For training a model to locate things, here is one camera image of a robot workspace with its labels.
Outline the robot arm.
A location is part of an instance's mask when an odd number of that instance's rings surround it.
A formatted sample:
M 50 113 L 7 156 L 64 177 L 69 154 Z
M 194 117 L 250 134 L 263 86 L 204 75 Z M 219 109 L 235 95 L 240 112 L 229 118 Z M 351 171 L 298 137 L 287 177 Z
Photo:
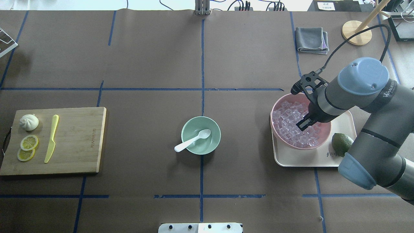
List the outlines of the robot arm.
M 359 187 L 379 185 L 406 202 L 414 200 L 413 162 L 398 151 L 414 128 L 413 90 L 389 78 L 388 69 L 371 57 L 355 59 L 327 82 L 319 72 L 302 75 L 291 94 L 303 92 L 309 112 L 297 123 L 305 130 L 328 123 L 358 107 L 370 114 L 338 166 L 338 172 Z

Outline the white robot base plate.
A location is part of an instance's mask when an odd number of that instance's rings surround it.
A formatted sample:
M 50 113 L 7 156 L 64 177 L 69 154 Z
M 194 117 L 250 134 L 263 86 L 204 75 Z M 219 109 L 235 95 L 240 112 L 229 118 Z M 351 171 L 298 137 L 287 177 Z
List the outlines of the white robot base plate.
M 158 233 L 243 233 L 243 225 L 236 222 L 170 223 L 161 224 Z

